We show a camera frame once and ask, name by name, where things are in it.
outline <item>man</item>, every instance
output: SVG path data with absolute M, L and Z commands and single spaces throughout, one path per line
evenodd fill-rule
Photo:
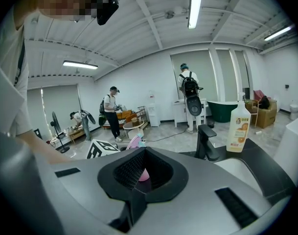
M 117 92 L 119 92 L 119 90 L 115 86 L 112 86 L 110 88 L 110 94 L 107 94 L 104 97 L 104 112 L 111 126 L 111 131 L 115 137 L 115 141 L 122 142 L 121 138 L 123 138 L 125 135 L 120 134 L 118 118 L 115 112 L 120 108 L 119 106 L 115 105 L 114 95 L 117 95 Z
M 79 112 L 76 112 L 76 113 L 72 112 L 70 114 L 70 119 L 75 119 L 75 121 L 77 122 L 77 126 L 82 124 L 82 127 L 84 128 L 84 132 L 86 134 L 85 142 L 87 140 L 91 141 L 92 135 L 91 135 L 90 130 L 89 130 L 89 120 L 88 120 L 87 115 L 86 114 L 82 115 Z
M 189 67 L 187 64 L 182 64 L 180 66 L 180 69 L 182 71 L 182 75 L 184 77 L 189 77 L 190 76 L 190 71 L 189 71 Z M 198 77 L 196 75 L 196 73 L 192 72 L 192 75 L 191 77 L 197 82 L 199 83 L 199 80 L 198 80 Z M 179 84 L 181 85 L 180 86 L 180 90 L 182 91 L 182 84 L 183 84 L 183 78 L 181 76 L 178 77 L 178 82 Z M 184 99 L 185 103 L 186 103 L 186 114 L 187 114 L 187 122 L 188 122 L 188 128 L 187 128 L 187 132 L 189 133 L 193 133 L 193 115 L 191 115 L 190 111 L 188 110 L 188 107 L 187 107 L 187 99 L 185 98 Z M 201 115 L 199 116 L 196 116 L 196 127 L 198 129 L 198 126 L 201 125 Z
M 0 25 L 0 132 L 25 141 L 34 153 L 41 153 L 49 163 L 71 159 L 38 138 L 32 130 L 27 110 L 28 65 L 24 59 L 23 23 L 36 10 L 70 24 L 74 15 L 85 9 L 89 0 L 20 0 Z

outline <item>black faucet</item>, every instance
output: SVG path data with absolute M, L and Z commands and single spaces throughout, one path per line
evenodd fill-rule
M 220 155 L 208 140 L 208 138 L 215 137 L 217 134 L 206 124 L 199 125 L 198 127 L 198 144 L 195 158 L 205 160 L 206 157 L 210 162 L 215 162 L 219 159 Z

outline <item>fluorescent light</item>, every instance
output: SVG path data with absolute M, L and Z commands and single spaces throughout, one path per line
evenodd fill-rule
M 285 33 L 285 32 L 287 32 L 288 30 L 291 30 L 292 28 L 293 28 L 293 26 L 289 26 L 289 27 L 287 27 L 287 28 L 284 28 L 284 29 L 282 29 L 282 30 L 280 30 L 280 31 L 278 31 L 278 32 L 276 32 L 276 33 L 270 35 L 269 37 L 265 38 L 264 40 L 265 40 L 265 41 L 268 41 L 268 40 L 270 40 L 270 39 L 273 39 L 274 37 L 277 37 L 277 36 L 281 35 L 282 33 Z
M 190 0 L 189 23 L 188 23 L 189 29 L 196 28 L 200 7 L 201 7 L 201 0 Z
M 71 61 L 64 61 L 63 66 L 87 68 L 87 69 L 93 69 L 93 70 L 96 70 L 98 68 L 98 66 L 96 66 L 96 65 L 87 65 L 87 64 L 76 63 L 76 62 L 71 62 Z

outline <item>white t-shirt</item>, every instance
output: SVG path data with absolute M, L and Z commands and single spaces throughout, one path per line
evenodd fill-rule
M 74 114 L 74 119 L 76 120 L 76 122 L 80 123 L 82 120 L 81 114 L 79 112 L 76 112 Z
M 0 25 L 0 132 L 10 132 L 12 136 L 32 130 L 27 109 L 29 69 L 25 58 L 15 81 L 23 41 L 23 26 L 16 30 L 11 8 Z
M 184 77 L 189 77 L 189 76 L 190 76 L 190 71 L 189 71 L 189 70 L 185 70 L 185 71 L 182 73 L 182 75 L 183 75 Z M 197 77 L 196 73 L 193 72 L 192 75 L 191 75 L 191 77 L 192 77 L 194 80 L 196 80 L 197 83 L 199 83 L 199 80 L 198 80 L 198 77 Z M 178 77 L 178 82 L 179 82 L 180 87 L 181 87 L 182 84 L 183 84 L 183 78 L 182 78 L 181 76 Z
M 109 106 L 110 106 L 111 108 L 113 108 L 114 105 L 115 105 L 115 97 L 114 97 L 114 96 L 111 96 L 111 95 L 106 95 L 106 96 L 104 97 L 104 104 L 106 104 L 106 103 L 108 103 Z M 104 111 L 105 111 L 105 112 L 115 112 L 114 110 L 106 110 L 106 109 L 104 109 Z

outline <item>white column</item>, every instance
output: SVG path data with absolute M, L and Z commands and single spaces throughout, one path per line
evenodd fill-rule
M 217 98 L 218 101 L 225 102 L 225 85 L 221 63 L 219 61 L 214 45 L 209 46 L 209 54 L 212 60 L 214 76 L 216 81 Z
M 229 51 L 230 51 L 230 55 L 231 55 L 233 68 L 235 70 L 237 91 L 238 91 L 238 95 L 239 95 L 240 92 L 243 92 L 243 89 L 242 89 L 242 80 L 241 80 L 241 73 L 240 73 L 240 68 L 239 68 L 239 64 L 238 64 L 238 59 L 237 59 L 236 53 L 233 49 L 229 49 Z

